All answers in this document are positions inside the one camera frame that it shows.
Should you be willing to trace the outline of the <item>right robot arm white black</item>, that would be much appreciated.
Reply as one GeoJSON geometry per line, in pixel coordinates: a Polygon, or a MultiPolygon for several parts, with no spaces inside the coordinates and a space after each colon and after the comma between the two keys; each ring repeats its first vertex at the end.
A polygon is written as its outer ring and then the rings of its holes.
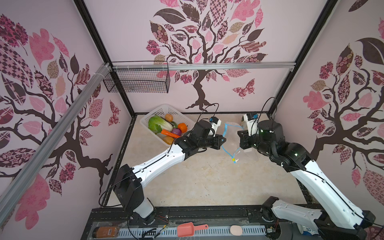
{"type": "Polygon", "coordinates": [[[367,237],[365,229],[373,225],[375,215],[354,205],[302,145],[286,142],[281,124],[265,120],[248,126],[248,130],[238,132],[240,147],[244,150],[255,148],[282,167],[321,205],[321,209],[310,209],[269,197],[261,209],[266,221],[288,220],[315,231],[324,240],[364,240],[367,237]]]}

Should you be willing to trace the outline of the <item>orange bell pepper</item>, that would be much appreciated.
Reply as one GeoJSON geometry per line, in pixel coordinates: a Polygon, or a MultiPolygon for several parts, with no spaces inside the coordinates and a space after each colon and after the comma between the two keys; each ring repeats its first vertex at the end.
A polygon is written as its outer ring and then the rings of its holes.
{"type": "Polygon", "coordinates": [[[185,123],[178,124],[178,129],[181,130],[182,133],[186,133],[188,131],[188,126],[185,123]]]}

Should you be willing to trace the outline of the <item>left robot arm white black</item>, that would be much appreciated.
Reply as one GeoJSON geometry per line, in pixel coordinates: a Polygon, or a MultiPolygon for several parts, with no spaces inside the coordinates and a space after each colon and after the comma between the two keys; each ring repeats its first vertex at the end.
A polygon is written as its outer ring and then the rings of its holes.
{"type": "Polygon", "coordinates": [[[226,138],[217,133],[221,123],[217,117],[211,117],[208,121],[200,120],[191,131],[174,140],[161,154],[132,168],[128,165],[120,167],[112,190],[125,213],[129,217],[136,213],[146,225],[151,224],[157,210],[145,197],[144,188],[164,171],[189,157],[203,153],[208,148],[219,150],[226,142],[226,138]]]}

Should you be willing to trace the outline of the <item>clear zip top bag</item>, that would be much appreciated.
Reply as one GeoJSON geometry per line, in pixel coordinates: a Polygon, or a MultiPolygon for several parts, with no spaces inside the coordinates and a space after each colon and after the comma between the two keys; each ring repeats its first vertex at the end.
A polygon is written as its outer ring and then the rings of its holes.
{"type": "Polygon", "coordinates": [[[240,147],[240,137],[238,131],[244,130],[243,127],[237,123],[226,122],[223,137],[226,138],[226,142],[222,145],[221,149],[230,156],[230,159],[234,164],[239,160],[245,158],[251,158],[256,151],[253,149],[243,150],[240,147]]]}

